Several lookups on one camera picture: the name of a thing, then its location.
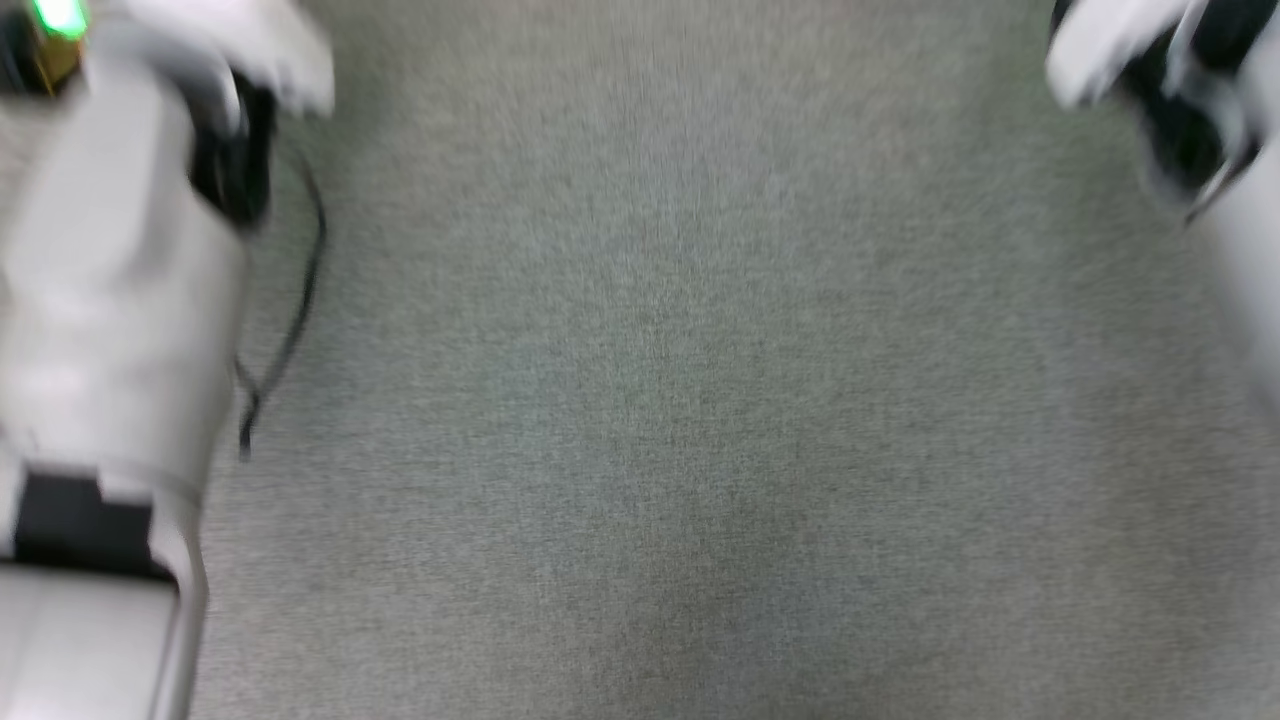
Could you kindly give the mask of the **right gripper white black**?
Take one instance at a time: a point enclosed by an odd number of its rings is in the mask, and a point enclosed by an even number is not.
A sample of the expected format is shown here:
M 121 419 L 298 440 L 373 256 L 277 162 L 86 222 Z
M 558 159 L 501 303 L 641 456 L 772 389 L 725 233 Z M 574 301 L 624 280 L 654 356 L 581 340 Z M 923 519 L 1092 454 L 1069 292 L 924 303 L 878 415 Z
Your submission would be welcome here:
M 1057 105 L 1098 102 L 1126 65 L 1178 24 L 1193 1 L 1056 1 L 1044 78 Z

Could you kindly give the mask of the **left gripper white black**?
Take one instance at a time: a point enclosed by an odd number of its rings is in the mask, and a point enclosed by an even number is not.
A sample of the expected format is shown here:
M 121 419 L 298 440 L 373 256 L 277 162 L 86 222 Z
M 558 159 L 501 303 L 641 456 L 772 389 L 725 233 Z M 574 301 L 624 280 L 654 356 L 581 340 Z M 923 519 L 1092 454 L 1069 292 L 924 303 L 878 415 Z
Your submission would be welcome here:
M 238 81 L 294 117 L 337 101 L 332 40 L 300 1 L 5 1 L 3 65 L 36 92 L 73 74 L 88 86 L 127 70 L 195 95 L 215 126 L 241 126 Z

